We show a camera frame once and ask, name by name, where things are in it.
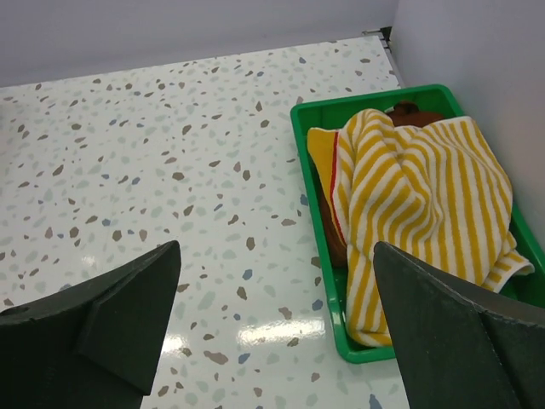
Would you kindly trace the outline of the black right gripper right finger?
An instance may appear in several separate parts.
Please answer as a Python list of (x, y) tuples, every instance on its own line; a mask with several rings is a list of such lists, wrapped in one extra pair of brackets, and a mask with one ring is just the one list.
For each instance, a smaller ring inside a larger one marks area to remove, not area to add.
[(412, 408), (542, 408), (544, 306), (487, 291), (385, 242), (376, 283)]

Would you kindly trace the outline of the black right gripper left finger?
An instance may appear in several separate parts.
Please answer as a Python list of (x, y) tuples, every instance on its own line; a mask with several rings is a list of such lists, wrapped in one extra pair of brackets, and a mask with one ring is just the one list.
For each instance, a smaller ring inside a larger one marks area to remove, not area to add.
[(3, 408), (138, 408), (181, 272), (177, 241), (1, 313)]

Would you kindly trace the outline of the yellow white striped towel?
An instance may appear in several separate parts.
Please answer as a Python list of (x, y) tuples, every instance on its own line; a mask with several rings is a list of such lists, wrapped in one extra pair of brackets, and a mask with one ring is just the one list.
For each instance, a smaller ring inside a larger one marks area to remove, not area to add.
[(330, 209), (347, 246), (346, 328), (356, 343), (391, 344), (378, 242), (494, 292), (534, 272), (509, 228), (511, 183), (472, 118), (394, 127), (366, 109), (335, 131)]

